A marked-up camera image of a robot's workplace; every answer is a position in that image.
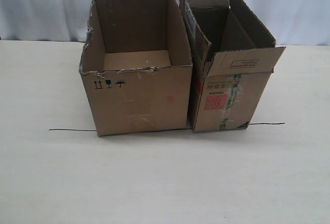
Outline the wide cardboard box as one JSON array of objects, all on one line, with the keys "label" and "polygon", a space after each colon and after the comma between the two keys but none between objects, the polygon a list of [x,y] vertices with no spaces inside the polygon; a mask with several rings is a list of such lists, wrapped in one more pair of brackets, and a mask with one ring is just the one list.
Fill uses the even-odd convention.
[{"label": "wide cardboard box", "polygon": [[176,0],[92,0],[79,64],[98,136],[184,129],[192,58]]}]

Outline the white curtain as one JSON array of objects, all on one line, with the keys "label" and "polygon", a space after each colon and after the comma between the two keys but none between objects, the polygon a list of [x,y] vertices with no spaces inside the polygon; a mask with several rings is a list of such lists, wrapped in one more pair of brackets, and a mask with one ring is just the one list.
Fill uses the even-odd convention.
[{"label": "white curtain", "polygon": [[[329,45],[329,0],[244,0],[282,45]],[[1,0],[4,40],[86,39],[91,0]]]}]

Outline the black line on table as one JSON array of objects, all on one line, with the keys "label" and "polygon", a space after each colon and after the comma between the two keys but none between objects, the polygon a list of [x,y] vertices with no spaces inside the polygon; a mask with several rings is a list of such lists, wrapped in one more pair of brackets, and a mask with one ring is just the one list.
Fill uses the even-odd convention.
[{"label": "black line on table", "polygon": [[[280,123],[250,123],[249,125],[284,125],[285,122]],[[188,125],[186,128],[176,128],[176,129],[170,129],[170,131],[176,131],[176,130],[191,130],[191,126]],[[64,129],[64,128],[51,128],[49,131],[77,131],[77,132],[97,132],[97,130],[91,130],[91,129]]]}]

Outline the narrow cardboard box with flaps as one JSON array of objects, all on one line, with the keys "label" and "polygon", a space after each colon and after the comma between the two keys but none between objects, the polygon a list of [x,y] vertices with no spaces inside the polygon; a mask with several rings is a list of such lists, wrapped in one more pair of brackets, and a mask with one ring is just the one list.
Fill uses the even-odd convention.
[{"label": "narrow cardboard box with flaps", "polygon": [[244,0],[179,0],[193,60],[195,132],[249,126],[285,48]]}]

